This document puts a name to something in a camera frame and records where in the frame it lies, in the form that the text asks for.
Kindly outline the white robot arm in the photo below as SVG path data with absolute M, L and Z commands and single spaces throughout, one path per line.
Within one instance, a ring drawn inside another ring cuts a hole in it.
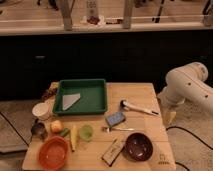
M 165 126 L 171 124 L 176 116 L 175 108 L 186 99 L 213 114 L 213 87 L 205 84 L 207 78 L 208 69 L 200 62 L 174 68 L 166 74 L 166 86 L 157 95 Z

